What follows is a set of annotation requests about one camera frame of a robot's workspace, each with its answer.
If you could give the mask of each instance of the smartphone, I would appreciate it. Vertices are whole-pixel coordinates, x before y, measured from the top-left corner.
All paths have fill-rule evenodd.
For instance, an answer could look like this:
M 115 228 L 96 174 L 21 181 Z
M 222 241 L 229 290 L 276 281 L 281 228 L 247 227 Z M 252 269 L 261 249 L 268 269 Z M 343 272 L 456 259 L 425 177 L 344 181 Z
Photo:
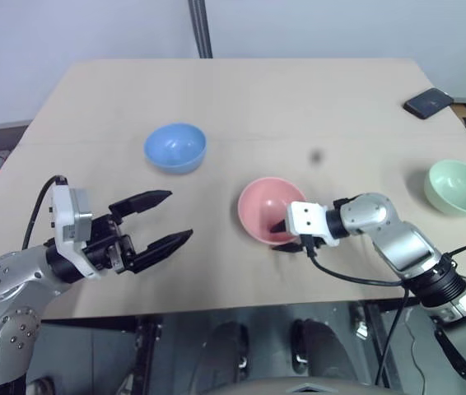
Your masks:
M 403 104 L 403 108 L 419 119 L 427 119 L 453 104 L 453 99 L 436 88 L 431 88 Z

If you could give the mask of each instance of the metal frame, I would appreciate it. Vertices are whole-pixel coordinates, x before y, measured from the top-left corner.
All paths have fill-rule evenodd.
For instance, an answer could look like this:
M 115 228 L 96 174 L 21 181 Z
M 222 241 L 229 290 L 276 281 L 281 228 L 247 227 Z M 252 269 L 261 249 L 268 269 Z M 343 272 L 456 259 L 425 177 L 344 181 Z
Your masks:
M 147 395 L 151 381 L 151 368 L 154 346 L 161 335 L 161 325 L 145 317 L 137 319 L 136 363 L 133 368 L 133 388 L 131 395 Z
M 197 43 L 198 54 L 202 59 L 213 57 L 211 39 L 207 25 L 207 13 L 205 0 L 189 0 L 191 23 L 193 24 L 194 38 Z
M 384 344 L 387 341 L 387 331 L 385 331 L 383 321 L 381 319 L 381 310 L 377 304 L 367 303 L 365 305 L 366 322 L 370 326 L 372 332 L 372 340 L 374 350 L 379 361 L 383 352 Z M 386 388 L 391 388 L 397 391 L 403 391 L 401 379 L 399 378 L 398 368 L 392 355 L 392 351 L 387 351 L 387 357 L 383 369 L 383 385 Z

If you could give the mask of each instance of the wooden table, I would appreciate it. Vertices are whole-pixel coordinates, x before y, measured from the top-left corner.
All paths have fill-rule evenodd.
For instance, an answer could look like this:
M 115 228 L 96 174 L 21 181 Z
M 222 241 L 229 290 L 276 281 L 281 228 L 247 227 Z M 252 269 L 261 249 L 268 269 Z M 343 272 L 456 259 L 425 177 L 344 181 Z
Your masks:
M 450 109 L 421 121 L 401 104 L 431 84 L 406 59 L 121 60 L 73 67 L 0 172 L 0 255 L 21 247 L 37 193 L 52 174 L 87 188 L 95 216 L 149 189 L 174 194 L 123 224 L 137 249 L 194 229 L 168 260 L 138 275 L 80 281 L 46 318 L 149 314 L 259 304 L 389 298 L 400 290 L 324 275 L 304 254 L 271 251 L 240 227 L 237 198 L 262 176 L 297 185 L 312 202 L 380 192 L 442 251 L 466 244 L 466 218 L 444 216 L 422 194 L 426 170 L 466 161 L 466 130 Z M 184 121 L 208 138 L 192 174 L 162 174 L 142 144 Z M 313 152 L 321 161 L 313 162 Z M 52 237 L 42 211 L 32 244 Z M 348 275 L 393 280 L 365 237 L 321 249 Z M 466 252 L 458 256 L 466 276 Z

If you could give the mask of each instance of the floor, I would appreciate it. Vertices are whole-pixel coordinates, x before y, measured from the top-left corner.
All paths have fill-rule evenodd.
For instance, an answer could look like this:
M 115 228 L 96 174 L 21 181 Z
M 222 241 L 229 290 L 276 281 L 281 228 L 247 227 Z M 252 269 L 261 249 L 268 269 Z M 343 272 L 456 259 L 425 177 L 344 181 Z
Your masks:
M 216 326 L 230 321 L 248 328 L 249 379 L 296 376 L 291 367 L 289 328 L 297 318 L 313 318 L 338 334 L 359 380 L 371 383 L 377 369 L 373 334 L 365 341 L 356 336 L 349 307 L 345 302 L 285 304 L 166 314 L 155 345 L 149 394 L 187 395 L 207 337 Z M 394 311 L 382 313 L 385 330 L 393 318 Z M 419 306 L 404 310 L 392 342 L 402 390 L 408 395 L 466 395 L 466 381 L 450 367 L 433 332 L 431 320 Z M 45 324 L 28 380 L 52 377 L 59 395 L 116 394 L 133 367 L 134 346 L 130 332 Z

